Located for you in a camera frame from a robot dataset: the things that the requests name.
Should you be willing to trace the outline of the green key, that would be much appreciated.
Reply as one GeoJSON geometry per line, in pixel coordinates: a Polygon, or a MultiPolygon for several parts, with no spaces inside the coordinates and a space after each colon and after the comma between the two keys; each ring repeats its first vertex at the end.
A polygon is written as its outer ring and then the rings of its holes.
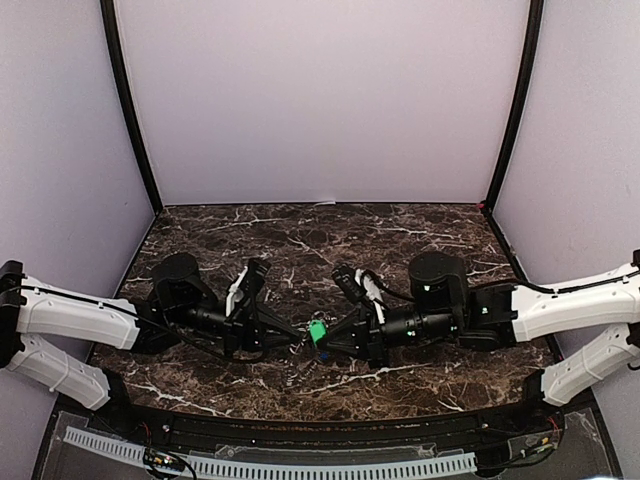
{"type": "Polygon", "coordinates": [[[322,320],[313,319],[309,323],[308,333],[313,344],[317,346],[327,335],[326,324],[322,320]]]}

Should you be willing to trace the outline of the black disc with keyrings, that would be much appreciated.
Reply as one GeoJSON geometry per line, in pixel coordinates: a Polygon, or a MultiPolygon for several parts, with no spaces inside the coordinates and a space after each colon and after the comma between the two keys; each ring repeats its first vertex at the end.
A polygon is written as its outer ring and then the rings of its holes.
{"type": "Polygon", "coordinates": [[[308,333],[309,323],[313,319],[322,320],[328,327],[334,317],[325,310],[318,310],[311,314],[306,323],[298,326],[304,338],[299,344],[289,348],[290,356],[283,361],[283,380],[286,390],[303,392],[319,390],[333,380],[330,363],[322,364],[317,359],[318,353],[324,351],[316,348],[308,333]]]}

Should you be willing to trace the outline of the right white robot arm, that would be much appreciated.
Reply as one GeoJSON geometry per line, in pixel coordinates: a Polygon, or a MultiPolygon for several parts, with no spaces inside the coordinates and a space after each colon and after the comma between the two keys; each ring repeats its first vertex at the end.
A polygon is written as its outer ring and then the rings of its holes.
{"type": "Polygon", "coordinates": [[[521,434],[534,432],[549,405],[569,403],[639,356],[639,261],[574,282],[539,286],[497,281],[472,287],[461,258],[424,252],[408,265],[407,306],[391,308],[390,294],[372,271],[341,265],[332,278],[354,312],[333,328],[309,325],[314,345],[386,367],[393,347],[453,340],[474,351],[495,351],[565,330],[602,325],[604,331],[568,358],[529,375],[525,400],[510,413],[521,434]]]}

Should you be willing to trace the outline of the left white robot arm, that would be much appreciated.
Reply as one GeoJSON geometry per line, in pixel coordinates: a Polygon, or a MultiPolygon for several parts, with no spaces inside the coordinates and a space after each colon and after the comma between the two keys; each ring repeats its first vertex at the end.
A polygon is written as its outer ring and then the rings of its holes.
{"type": "Polygon", "coordinates": [[[160,354],[178,343],[222,360],[261,361],[302,335],[258,299],[270,269],[252,258],[224,298],[203,280],[196,258],[166,257],[151,271],[142,302],[84,296],[46,284],[8,260],[1,267],[1,366],[65,395],[101,417],[120,436],[141,427],[115,373],[89,366],[46,341],[60,336],[138,354],[160,354]]]}

